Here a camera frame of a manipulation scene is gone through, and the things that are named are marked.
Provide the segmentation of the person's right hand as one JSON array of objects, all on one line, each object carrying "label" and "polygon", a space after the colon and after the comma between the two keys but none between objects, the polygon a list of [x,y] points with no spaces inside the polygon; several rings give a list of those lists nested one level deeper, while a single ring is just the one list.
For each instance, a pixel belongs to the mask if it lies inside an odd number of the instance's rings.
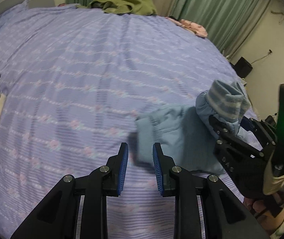
[{"label": "person's right hand", "polygon": [[248,210],[253,209],[257,213],[263,212],[257,220],[268,234],[273,234],[280,226],[284,225],[284,208],[274,217],[269,210],[265,210],[266,206],[263,200],[258,201],[244,197],[243,205]]}]

